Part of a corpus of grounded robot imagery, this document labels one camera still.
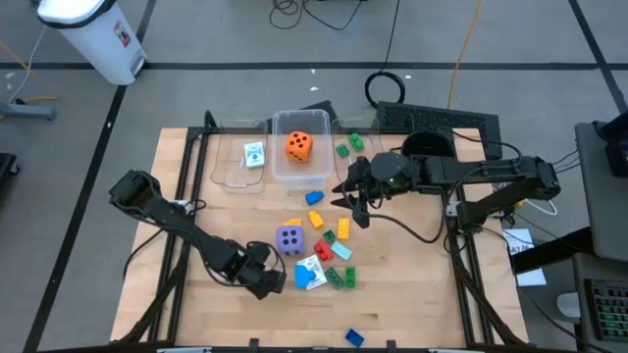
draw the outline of wooden table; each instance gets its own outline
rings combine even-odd
[[[459,132],[479,138],[475,129],[460,129]],[[177,187],[185,134],[186,129],[163,129],[157,146],[151,173],[160,180],[163,195],[168,199],[174,197]],[[383,135],[385,150],[399,146],[404,137]],[[278,226],[288,219],[301,218],[306,234],[305,256],[312,255],[312,246],[322,238],[322,231],[315,230],[308,222],[307,211],[311,207],[306,206],[304,193],[288,194],[273,179],[270,164],[264,175],[263,193],[226,193],[210,179],[218,140],[217,135],[209,139],[200,193],[208,207],[198,213],[197,224],[211,234],[242,244],[253,239],[274,243]],[[460,160],[484,158],[479,143],[456,138],[455,144]],[[194,161],[192,158],[187,192],[191,190]],[[325,228],[334,230],[338,228],[339,218],[350,217],[348,210],[329,203],[338,198],[331,193],[331,188],[338,183],[336,175],[332,175],[326,198],[313,207],[322,215]],[[469,200],[491,192],[486,184],[465,187]],[[439,196],[411,193],[385,201],[379,211],[394,215],[431,238],[438,230],[442,201]],[[496,220],[487,221],[485,227],[501,232]],[[154,230],[151,226],[139,225],[134,246]],[[165,239],[165,236],[160,237],[131,263],[112,339],[127,333],[153,299]],[[480,233],[475,235],[475,241],[487,298],[514,333],[527,340],[503,240],[490,233]],[[284,292],[272,293],[262,301],[242,288],[226,288],[214,283],[201,266],[198,253],[192,250],[177,344],[246,346],[249,338],[257,337],[262,346],[348,347],[344,335],[349,328],[354,328],[366,338],[366,347],[384,347],[388,339],[396,340],[399,347],[465,346],[451,260],[441,240],[437,244],[424,244],[384,220],[373,220],[367,229],[351,221],[346,245],[353,251],[350,260],[345,262],[335,257],[325,262],[324,267],[334,266],[341,274],[344,266],[356,267],[356,289],[334,290],[326,284],[311,291],[297,290],[292,267],[301,257],[285,257],[288,280]],[[470,295],[469,298],[476,341],[481,341],[476,306]],[[169,302],[164,308],[166,319],[162,320],[160,337],[166,335],[170,305]]]

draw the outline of purple die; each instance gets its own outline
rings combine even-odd
[[[283,226],[277,228],[277,247],[286,255],[298,255],[305,251],[303,228],[300,226]]]

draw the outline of keyboard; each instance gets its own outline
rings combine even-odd
[[[585,279],[585,289],[596,337],[628,342],[628,282]]]
[[[377,119],[381,127],[412,129],[437,129],[441,127],[473,127],[480,131],[485,141],[501,142],[499,117],[491,114],[454,111],[448,109],[414,106],[390,102],[379,102]],[[501,146],[484,143],[488,160],[501,159]]]

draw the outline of orange dice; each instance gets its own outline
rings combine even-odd
[[[286,141],[288,158],[298,163],[306,163],[312,152],[312,137],[305,132],[293,131]]]

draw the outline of clear plastic container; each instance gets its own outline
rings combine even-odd
[[[317,190],[325,187],[334,171],[330,117],[317,110],[282,111],[273,117],[273,176],[287,190]],[[297,163],[286,154],[286,141],[294,131],[312,137],[307,163]]]
[[[257,119],[228,120],[221,123],[219,138],[212,181],[229,193],[264,191],[262,180],[269,163],[268,123]],[[264,165],[248,168],[244,146],[257,142],[263,144]]]
[[[349,143],[349,136],[352,133],[357,133],[364,143],[364,149],[360,152],[356,152]],[[376,154],[384,151],[380,137],[380,122],[375,118],[350,117],[334,120],[332,122],[332,140],[336,174],[340,181],[346,179],[349,166],[355,163],[358,156],[366,157],[371,161]],[[349,155],[346,157],[341,157],[336,151],[336,148],[342,144],[349,150]]]

